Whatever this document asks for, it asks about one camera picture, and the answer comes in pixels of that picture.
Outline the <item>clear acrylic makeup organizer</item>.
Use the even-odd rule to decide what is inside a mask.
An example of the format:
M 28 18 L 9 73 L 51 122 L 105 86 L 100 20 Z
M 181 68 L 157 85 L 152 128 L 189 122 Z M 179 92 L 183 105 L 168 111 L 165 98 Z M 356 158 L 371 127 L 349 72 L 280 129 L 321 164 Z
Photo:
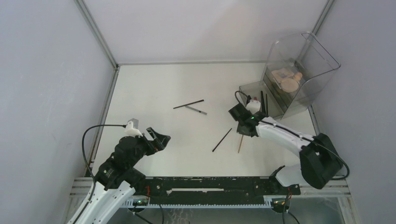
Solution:
M 239 90 L 283 119 L 307 110 L 340 67 L 313 33 L 289 35 L 272 44 L 261 79 Z

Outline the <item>round beige sponge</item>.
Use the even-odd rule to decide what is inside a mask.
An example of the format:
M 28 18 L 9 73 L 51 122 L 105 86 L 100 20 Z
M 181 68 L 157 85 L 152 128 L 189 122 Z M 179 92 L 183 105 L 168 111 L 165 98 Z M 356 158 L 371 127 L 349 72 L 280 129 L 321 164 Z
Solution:
M 281 89 L 286 93 L 292 93 L 299 89 L 299 82 L 293 78 L 285 78 L 281 81 Z

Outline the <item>black slim liner brush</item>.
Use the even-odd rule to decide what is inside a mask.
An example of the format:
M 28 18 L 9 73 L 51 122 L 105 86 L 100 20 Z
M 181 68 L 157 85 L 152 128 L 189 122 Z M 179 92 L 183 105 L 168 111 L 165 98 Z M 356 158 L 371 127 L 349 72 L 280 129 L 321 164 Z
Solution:
M 227 135 L 232 131 L 233 128 L 230 128 L 226 134 L 221 138 L 221 140 L 217 143 L 217 145 L 214 147 L 212 152 L 215 152 L 215 150 L 220 146 L 220 144 L 224 141 L 224 139 L 227 137 Z

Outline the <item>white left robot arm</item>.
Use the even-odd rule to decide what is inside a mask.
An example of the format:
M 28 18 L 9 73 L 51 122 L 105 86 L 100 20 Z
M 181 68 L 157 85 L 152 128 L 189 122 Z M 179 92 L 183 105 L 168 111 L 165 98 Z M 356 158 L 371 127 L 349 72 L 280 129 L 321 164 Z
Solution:
M 152 137 L 148 140 L 137 129 L 123 125 L 127 134 L 115 146 L 114 151 L 102 163 L 80 207 L 68 221 L 70 224 L 106 224 L 121 205 L 133 194 L 145 191 L 146 176 L 134 168 L 144 156 L 163 151 L 171 137 L 146 130 Z

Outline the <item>large black powder brush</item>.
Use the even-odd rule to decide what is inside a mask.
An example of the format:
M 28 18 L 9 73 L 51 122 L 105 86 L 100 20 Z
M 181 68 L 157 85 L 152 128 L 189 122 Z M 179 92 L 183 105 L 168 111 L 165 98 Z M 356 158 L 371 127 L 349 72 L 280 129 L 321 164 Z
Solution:
M 264 113 L 264 114 L 267 114 L 263 91 L 260 91 L 260 96 L 261 96 L 261 112 Z

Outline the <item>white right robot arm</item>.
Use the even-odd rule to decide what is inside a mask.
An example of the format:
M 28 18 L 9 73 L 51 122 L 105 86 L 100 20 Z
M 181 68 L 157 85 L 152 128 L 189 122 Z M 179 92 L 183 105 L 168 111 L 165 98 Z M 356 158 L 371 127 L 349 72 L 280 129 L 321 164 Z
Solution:
M 297 132 L 261 111 L 250 112 L 240 103 L 228 112 L 238 123 L 237 133 L 271 140 L 299 159 L 298 164 L 281 166 L 271 174 L 270 189 L 275 194 L 282 194 L 288 187 L 304 183 L 322 189 L 329 181 L 337 180 L 336 174 L 342 168 L 346 169 L 347 174 L 350 173 L 327 135 Z

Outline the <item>gold slim pencil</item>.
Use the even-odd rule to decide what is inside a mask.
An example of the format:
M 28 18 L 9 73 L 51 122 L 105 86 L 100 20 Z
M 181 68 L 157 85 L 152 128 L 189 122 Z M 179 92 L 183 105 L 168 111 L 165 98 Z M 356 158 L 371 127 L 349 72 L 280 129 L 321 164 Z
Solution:
M 243 143 L 243 139 L 244 139 L 244 135 L 241 136 L 240 138 L 240 142 L 239 142 L 239 146 L 238 146 L 238 153 L 240 153 L 241 147 L 242 147 L 242 143 Z

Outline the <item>beige beauty blender sponge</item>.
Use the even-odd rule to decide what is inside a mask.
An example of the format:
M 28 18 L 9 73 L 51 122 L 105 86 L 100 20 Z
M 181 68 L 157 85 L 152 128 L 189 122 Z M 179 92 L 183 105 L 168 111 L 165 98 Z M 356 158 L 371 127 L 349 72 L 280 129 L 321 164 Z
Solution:
M 297 82 L 300 82 L 302 79 L 303 74 L 301 72 L 295 73 L 293 76 L 293 79 L 296 80 Z

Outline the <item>checkered eyeliner pencil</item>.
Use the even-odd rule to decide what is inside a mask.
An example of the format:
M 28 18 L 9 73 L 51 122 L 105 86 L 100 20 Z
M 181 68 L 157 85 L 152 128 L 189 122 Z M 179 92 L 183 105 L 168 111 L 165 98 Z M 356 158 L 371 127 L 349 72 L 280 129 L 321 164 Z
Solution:
M 198 113 L 201 113 L 201 114 L 203 114 L 203 115 L 207 115 L 206 112 L 201 111 L 201 110 L 196 109 L 196 108 L 193 108 L 193 107 L 190 107 L 190 106 L 188 106 L 188 105 L 186 105 L 185 108 L 190 109 L 190 110 L 193 110 L 193 111 L 198 112 Z

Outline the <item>thin black angled brush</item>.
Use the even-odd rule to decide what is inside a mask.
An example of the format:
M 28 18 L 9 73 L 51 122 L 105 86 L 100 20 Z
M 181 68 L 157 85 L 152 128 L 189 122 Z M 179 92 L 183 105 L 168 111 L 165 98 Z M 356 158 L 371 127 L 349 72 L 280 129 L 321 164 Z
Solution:
M 269 110 L 268 110 L 269 102 L 268 102 L 268 95 L 267 94 L 265 95 L 265 101 L 266 101 L 266 106 L 265 106 L 266 115 L 269 115 Z

